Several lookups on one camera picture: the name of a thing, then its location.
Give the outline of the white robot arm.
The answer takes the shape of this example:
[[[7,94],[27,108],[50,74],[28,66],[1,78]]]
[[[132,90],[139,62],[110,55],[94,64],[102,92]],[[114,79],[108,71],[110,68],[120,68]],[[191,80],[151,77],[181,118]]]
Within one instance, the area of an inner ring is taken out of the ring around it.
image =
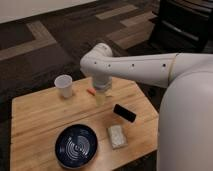
[[[213,54],[163,53],[115,57],[105,43],[80,60],[93,87],[113,77],[165,89],[157,133],[157,171],[213,171]]]

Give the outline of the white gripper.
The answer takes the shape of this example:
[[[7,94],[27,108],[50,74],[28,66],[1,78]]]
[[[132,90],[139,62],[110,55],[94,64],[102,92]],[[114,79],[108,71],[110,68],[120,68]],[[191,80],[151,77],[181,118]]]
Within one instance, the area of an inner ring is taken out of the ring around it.
[[[103,105],[106,102],[105,93],[112,88],[112,81],[107,80],[106,82],[100,82],[98,80],[93,79],[92,80],[92,86],[97,93],[103,93],[102,103],[101,103],[101,97],[99,95],[96,96],[97,106],[101,106],[101,104]]]

